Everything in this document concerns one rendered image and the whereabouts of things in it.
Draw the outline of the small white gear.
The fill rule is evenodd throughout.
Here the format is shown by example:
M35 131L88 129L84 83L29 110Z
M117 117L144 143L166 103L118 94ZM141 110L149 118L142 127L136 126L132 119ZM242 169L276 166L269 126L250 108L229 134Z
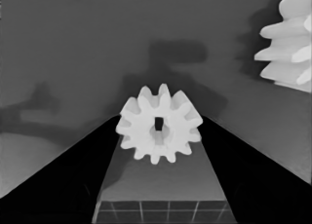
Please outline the small white gear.
M176 154L192 154L191 143L202 139L198 128L203 119L183 91L171 95L162 84L154 95L143 86L137 97L130 97L122 110L116 132L124 136L121 148L134 149L134 159L150 157L152 165L162 158L176 162Z
M282 0L280 22L260 30L270 45L254 55L268 61L260 77L275 85L312 93L312 0Z

